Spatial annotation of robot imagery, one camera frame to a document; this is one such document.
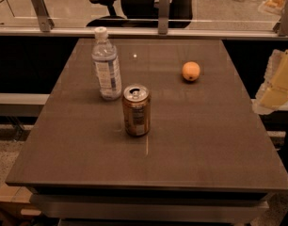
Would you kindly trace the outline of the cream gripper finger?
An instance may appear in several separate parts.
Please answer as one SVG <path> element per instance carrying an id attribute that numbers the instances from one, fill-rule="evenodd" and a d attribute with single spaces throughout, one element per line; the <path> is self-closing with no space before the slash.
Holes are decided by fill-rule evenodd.
<path id="1" fill-rule="evenodd" d="M 264 13 L 281 15 L 285 3 L 286 0 L 265 0 L 259 5 L 258 10 Z"/>
<path id="2" fill-rule="evenodd" d="M 268 115 L 288 102 L 288 49 L 275 49 L 269 57 L 252 109 L 256 114 Z"/>

